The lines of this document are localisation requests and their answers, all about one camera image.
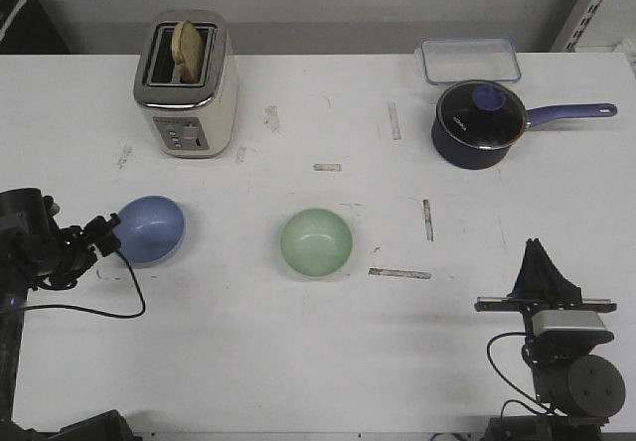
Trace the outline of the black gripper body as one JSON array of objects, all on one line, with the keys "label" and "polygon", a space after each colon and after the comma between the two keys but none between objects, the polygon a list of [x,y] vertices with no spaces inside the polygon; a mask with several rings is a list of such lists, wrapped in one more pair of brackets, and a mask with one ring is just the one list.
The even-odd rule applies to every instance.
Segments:
[{"label": "black gripper body", "polygon": [[78,279],[102,257],[121,247],[114,229],[121,223],[119,215],[95,217],[86,226],[59,228],[49,218],[48,233],[19,236],[19,266],[33,290],[70,290]]},{"label": "black gripper body", "polygon": [[616,304],[609,299],[583,298],[581,302],[540,302],[538,299],[511,297],[478,297],[477,312],[519,312],[525,328],[524,357],[528,362],[569,362],[589,355],[599,345],[566,344],[561,341],[538,340],[532,330],[531,318],[544,310],[593,311],[599,316],[614,312]]}]

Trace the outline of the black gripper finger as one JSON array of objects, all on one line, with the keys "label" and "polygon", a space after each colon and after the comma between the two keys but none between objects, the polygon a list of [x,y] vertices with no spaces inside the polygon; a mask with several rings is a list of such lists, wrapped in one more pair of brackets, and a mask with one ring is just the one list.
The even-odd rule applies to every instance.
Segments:
[{"label": "black gripper finger", "polygon": [[511,298],[532,298],[535,292],[534,262],[536,240],[526,241],[521,267],[515,280],[513,289],[508,294]]},{"label": "black gripper finger", "polygon": [[535,271],[545,300],[580,300],[581,289],[556,268],[541,242],[536,239]]}]

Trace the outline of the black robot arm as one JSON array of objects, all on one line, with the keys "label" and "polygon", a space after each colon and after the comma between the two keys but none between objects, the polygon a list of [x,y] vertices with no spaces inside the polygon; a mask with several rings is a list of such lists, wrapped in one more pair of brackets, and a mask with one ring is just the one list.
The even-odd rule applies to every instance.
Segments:
[{"label": "black robot arm", "polygon": [[527,414],[490,418],[485,439],[601,439],[602,426],[626,399],[617,367],[594,353],[614,339],[601,317],[615,311],[616,304],[583,297],[580,287],[561,275],[541,242],[530,239],[512,291],[504,297],[480,297],[474,308],[522,316],[521,356],[535,391],[517,402]]},{"label": "black robot arm", "polygon": [[1,194],[1,438],[3,440],[137,440],[125,418],[109,410],[57,432],[25,429],[13,421],[24,314],[43,309],[70,310],[68,304],[29,305],[28,292],[65,291],[97,262],[97,254],[119,254],[114,234],[117,214],[96,217],[84,227],[61,228],[59,207],[37,188]]}]

